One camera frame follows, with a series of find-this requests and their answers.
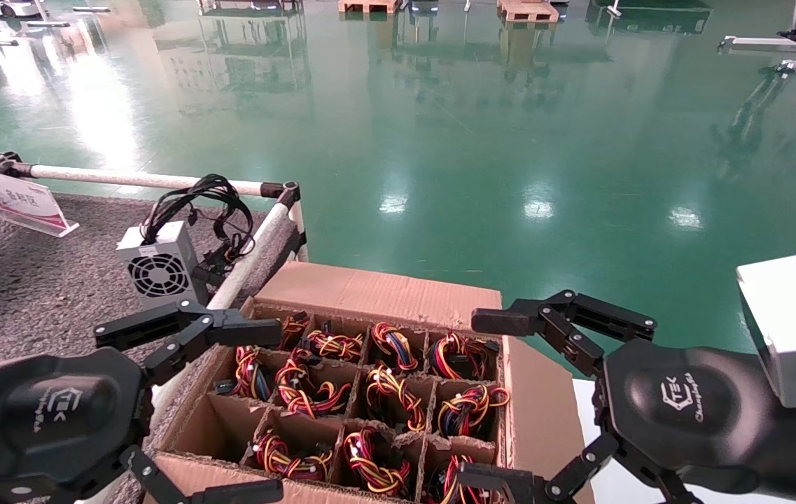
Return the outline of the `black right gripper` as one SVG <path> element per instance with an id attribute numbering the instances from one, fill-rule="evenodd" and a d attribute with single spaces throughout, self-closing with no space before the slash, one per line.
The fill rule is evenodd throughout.
<path id="1" fill-rule="evenodd" d="M 666 503 L 701 503 L 683 482 L 719 494 L 796 500 L 796 408 L 778 401 L 757 356 L 651 344 L 653 318 L 573 290 L 516 299 L 507 309 L 478 307 L 471 328 L 539 335 L 575 370 L 601 377 L 596 394 L 609 408 L 601 426 L 612 433 L 602 433 L 552 479 L 464 462 L 459 484 L 500 491 L 510 503 L 575 503 L 621 450 L 618 461 L 660 488 Z M 606 356 L 587 330 L 627 344 Z"/>

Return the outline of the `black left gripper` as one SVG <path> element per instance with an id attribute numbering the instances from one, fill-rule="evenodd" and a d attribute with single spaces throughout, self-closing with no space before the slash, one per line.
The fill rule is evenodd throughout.
<path id="1" fill-rule="evenodd" d="M 279 479 L 212 486 L 185 495 L 146 455 L 149 386 L 161 386 L 214 347 L 276 347 L 279 320 L 193 301 L 154 307 L 95 328 L 99 349 L 77 357 L 0 361 L 0 503 L 38 497 L 77 501 L 104 490 L 125 469 L 158 503 L 276 503 Z M 142 368 L 121 354 L 161 345 Z"/>

